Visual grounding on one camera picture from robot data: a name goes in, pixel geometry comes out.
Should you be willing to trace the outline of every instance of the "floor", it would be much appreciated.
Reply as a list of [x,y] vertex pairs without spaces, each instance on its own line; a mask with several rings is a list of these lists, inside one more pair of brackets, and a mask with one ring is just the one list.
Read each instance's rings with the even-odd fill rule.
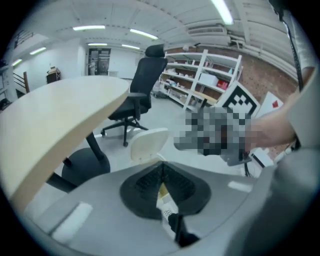
[[[109,119],[104,120],[96,129],[94,129],[93,133],[99,135],[103,127],[113,123],[114,121]],[[174,147],[174,136],[185,127],[185,112],[183,111],[182,106],[170,99],[152,98],[152,108],[148,113],[141,116],[139,123],[148,129],[168,128],[170,136],[160,151],[161,155],[167,161],[178,162],[209,172],[230,175],[241,175],[243,173],[243,170],[241,170],[242,166],[227,166],[220,156],[203,156],[192,151],[179,151]],[[130,159],[130,144],[128,147],[123,146],[123,132],[124,128],[118,127],[108,130],[106,137],[96,138],[101,150],[109,159],[111,172],[116,172],[133,165]],[[141,132],[141,130],[130,131],[128,133],[128,142],[130,143],[130,138],[139,132]],[[87,147],[89,147],[89,145],[87,141],[84,140],[74,149],[74,151]],[[55,172],[61,175],[62,167],[63,164],[60,164]],[[252,166],[251,170],[252,172],[256,171],[254,166]],[[62,198],[65,194],[65,192],[45,183],[27,206],[25,214],[30,219],[36,221],[50,205]]]

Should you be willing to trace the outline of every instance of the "ceiling light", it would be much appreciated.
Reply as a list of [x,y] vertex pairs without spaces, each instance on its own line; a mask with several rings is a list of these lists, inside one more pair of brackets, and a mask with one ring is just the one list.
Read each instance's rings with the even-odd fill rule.
[[93,43],[88,43],[88,46],[107,46],[107,43],[104,42],[93,42]]
[[128,48],[137,49],[137,50],[140,49],[139,47],[135,47],[135,46],[132,46],[132,45],[127,45],[127,44],[122,44],[122,46],[123,46],[123,47],[128,47]]
[[133,29],[133,28],[130,29],[130,32],[133,32],[133,33],[136,33],[136,34],[139,34],[139,35],[143,35],[143,36],[151,38],[151,39],[158,39],[158,37],[156,37],[155,35],[148,34],[148,33]]
[[12,66],[17,65],[18,63],[22,62],[22,59],[18,58],[14,63],[12,63]]
[[224,0],[211,0],[214,4],[215,8],[219,12],[221,18],[223,19],[224,24],[232,25],[234,23],[234,19],[231,16],[231,13],[225,3]]
[[31,54],[31,55],[35,55],[35,54],[37,54],[37,53],[40,53],[40,52],[44,51],[45,49],[47,49],[47,48],[46,48],[46,47],[41,47],[41,48],[39,48],[39,49],[36,49],[36,50],[30,52],[30,54]]
[[73,30],[104,30],[106,28],[105,25],[91,25],[91,26],[74,26]]

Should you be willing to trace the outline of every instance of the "office chair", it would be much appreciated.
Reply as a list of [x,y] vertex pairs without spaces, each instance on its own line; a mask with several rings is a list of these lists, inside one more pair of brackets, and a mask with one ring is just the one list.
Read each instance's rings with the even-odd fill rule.
[[124,147],[128,146],[128,126],[148,130],[141,126],[138,120],[140,120],[141,114],[147,113],[151,108],[151,90],[168,63],[168,60],[164,58],[163,44],[149,46],[145,50],[145,56],[146,57],[142,58],[138,63],[128,97],[122,105],[109,116],[110,120],[121,121],[101,130],[102,136],[105,136],[106,130],[124,126]]

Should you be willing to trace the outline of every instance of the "air conditioning unit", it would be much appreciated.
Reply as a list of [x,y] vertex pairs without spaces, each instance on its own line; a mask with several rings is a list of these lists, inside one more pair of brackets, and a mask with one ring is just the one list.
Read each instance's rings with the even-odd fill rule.
[[226,36],[227,29],[221,25],[194,26],[188,29],[188,34],[194,36]]

